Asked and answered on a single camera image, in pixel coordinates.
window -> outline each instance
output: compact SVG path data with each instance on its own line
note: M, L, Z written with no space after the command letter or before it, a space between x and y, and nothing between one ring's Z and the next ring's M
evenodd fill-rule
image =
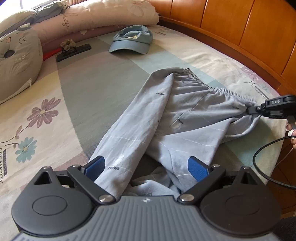
M6 0L0 6L0 22L21 9L30 9L52 1L53 0Z

donut-shaped cushion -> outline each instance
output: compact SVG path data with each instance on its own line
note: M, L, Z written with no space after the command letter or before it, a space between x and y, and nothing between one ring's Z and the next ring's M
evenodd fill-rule
M41 65L41 43L30 24L0 38L0 104L34 83Z

ridged gray surface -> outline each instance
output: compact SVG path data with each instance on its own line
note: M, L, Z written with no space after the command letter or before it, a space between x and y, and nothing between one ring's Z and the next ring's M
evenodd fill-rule
M171 196L123 196L114 205L101 206L91 220L68 235L52 238L21 233L14 241L278 241L274 234L234 238L206 224L193 206Z

wooden bed frame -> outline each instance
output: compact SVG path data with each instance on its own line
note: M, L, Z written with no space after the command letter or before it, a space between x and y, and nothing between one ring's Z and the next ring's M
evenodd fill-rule
M159 24L238 60L280 95L296 94L296 10L285 0L147 0Z

blue cap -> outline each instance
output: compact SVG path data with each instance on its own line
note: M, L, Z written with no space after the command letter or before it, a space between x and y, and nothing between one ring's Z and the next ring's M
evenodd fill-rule
M113 37L109 53L119 49L129 49L138 53L148 53L153 40L151 31L143 25L133 25L122 29Z

